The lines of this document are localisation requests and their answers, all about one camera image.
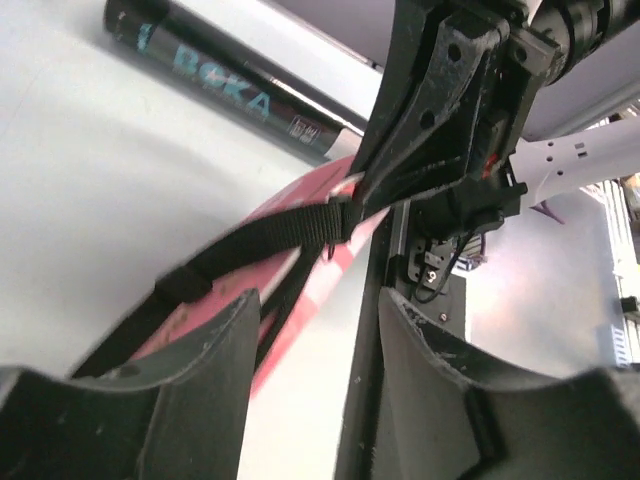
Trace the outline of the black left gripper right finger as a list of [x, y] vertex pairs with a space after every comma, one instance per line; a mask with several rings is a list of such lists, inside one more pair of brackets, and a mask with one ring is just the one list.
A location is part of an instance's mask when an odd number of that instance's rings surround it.
[[555, 379], [452, 335], [393, 289], [378, 309], [403, 478], [638, 477], [636, 370]]

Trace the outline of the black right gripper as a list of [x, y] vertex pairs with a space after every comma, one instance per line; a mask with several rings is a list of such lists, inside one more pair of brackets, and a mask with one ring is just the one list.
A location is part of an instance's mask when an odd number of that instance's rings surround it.
[[397, 1], [376, 102], [357, 153], [357, 198], [413, 197], [423, 235], [495, 230], [525, 186], [509, 157], [538, 91], [569, 53], [562, 26], [519, 26], [503, 9]]

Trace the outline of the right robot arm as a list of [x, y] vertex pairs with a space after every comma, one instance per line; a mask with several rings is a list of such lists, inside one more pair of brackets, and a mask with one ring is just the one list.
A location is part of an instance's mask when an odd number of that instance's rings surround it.
[[499, 228], [534, 184], [519, 140], [588, 126], [639, 91], [635, 1], [399, 1], [346, 227], [404, 201], [429, 236]]

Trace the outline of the pink racket bag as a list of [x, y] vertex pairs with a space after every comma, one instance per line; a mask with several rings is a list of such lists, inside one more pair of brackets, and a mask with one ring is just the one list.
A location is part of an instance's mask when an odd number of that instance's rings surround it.
[[[353, 156], [333, 160], [299, 177], [254, 210], [246, 220], [300, 205], [320, 203], [339, 195], [350, 196], [357, 183], [356, 176], [349, 173], [353, 160]], [[302, 259], [299, 249], [279, 253], [214, 280], [211, 291], [203, 299], [182, 302], [171, 313], [162, 315], [163, 323], [132, 358], [138, 360], [159, 351], [204, 325], [244, 291], [257, 289], [262, 318], [258, 339], [259, 345], [266, 349], [266, 355], [257, 361], [251, 386], [251, 393], [255, 395], [301, 330], [319, 311], [386, 214], [383, 210], [361, 223], [351, 239], [336, 246], [332, 254], [323, 250], [311, 271], [298, 277], [301, 287], [293, 282], [294, 267]]]

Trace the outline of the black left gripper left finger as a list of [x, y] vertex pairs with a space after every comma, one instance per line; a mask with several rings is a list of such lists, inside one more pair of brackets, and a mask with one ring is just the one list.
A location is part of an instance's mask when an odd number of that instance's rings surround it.
[[5, 479], [233, 479], [260, 321], [249, 290], [162, 350], [100, 377], [1, 370]]

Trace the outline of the black shuttlecock tube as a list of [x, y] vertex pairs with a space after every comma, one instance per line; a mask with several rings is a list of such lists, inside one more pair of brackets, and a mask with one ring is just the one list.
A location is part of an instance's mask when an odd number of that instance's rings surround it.
[[357, 152], [366, 122], [175, 1], [108, 1], [113, 38], [203, 96], [328, 160]]

